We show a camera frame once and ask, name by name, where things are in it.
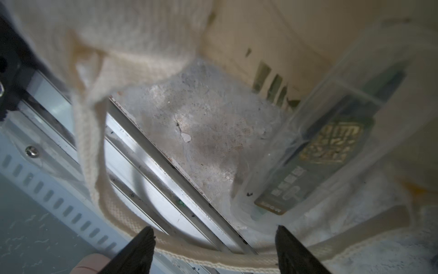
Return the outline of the clear case with green card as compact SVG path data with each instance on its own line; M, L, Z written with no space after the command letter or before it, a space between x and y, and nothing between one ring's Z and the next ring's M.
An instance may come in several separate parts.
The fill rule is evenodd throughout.
M264 233L289 226L437 113L437 32L408 22L379 24L285 121L231 212Z

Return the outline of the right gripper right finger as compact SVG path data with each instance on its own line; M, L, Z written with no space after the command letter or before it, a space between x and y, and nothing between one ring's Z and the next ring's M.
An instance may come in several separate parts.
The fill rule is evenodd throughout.
M330 271L284 226L275 237L281 274L330 274Z

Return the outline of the cream canvas floral tote bag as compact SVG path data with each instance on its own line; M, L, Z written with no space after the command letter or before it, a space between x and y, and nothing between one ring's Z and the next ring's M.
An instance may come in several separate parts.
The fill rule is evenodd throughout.
M368 30L438 33L436 1L2 1L88 152L114 103L278 273L231 202L293 111ZM286 226L341 274L438 271L438 118Z

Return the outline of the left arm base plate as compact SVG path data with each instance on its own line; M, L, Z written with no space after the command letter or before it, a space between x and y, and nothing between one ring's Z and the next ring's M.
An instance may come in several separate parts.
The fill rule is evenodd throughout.
M1 18L1 120L27 97L34 61L25 41Z

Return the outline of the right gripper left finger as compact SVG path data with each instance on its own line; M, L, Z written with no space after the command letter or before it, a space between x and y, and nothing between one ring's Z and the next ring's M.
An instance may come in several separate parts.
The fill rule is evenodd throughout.
M156 237L152 227L142 229L102 270L100 274L149 274Z

